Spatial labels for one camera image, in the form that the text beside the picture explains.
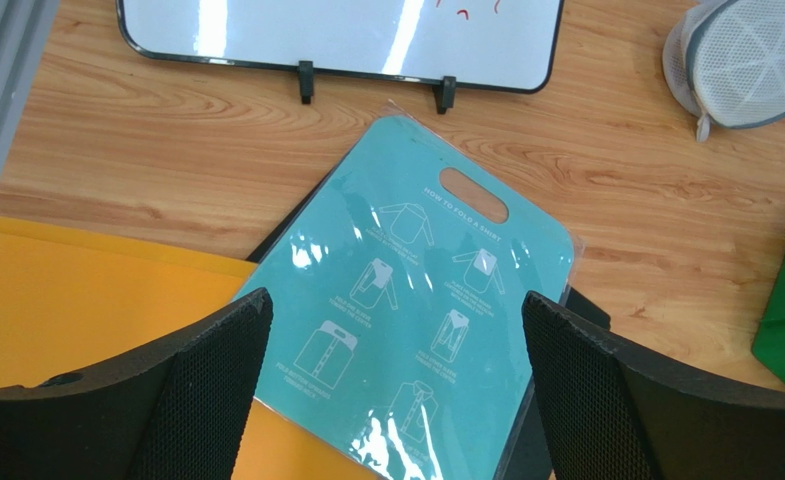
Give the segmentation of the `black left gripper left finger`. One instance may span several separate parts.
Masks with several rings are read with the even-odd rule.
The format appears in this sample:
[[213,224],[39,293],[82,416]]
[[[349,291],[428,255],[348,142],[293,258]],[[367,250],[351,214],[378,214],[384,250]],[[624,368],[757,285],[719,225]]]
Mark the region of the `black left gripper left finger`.
[[0,479],[228,479],[274,318],[256,289],[35,387],[0,388]]

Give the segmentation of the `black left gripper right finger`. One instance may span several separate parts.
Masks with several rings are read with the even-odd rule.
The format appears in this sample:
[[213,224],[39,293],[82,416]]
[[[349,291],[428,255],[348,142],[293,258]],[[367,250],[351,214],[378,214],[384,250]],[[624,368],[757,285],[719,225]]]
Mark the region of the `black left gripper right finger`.
[[785,479],[785,393],[716,375],[537,292],[522,322],[560,479]]

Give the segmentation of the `white mesh laundry bag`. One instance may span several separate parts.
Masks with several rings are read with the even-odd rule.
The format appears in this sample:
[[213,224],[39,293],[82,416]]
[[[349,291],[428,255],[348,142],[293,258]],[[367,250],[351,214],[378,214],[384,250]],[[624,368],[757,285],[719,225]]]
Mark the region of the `white mesh laundry bag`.
[[700,1],[667,36],[662,67],[677,102],[713,126],[751,129],[785,118],[785,0]]

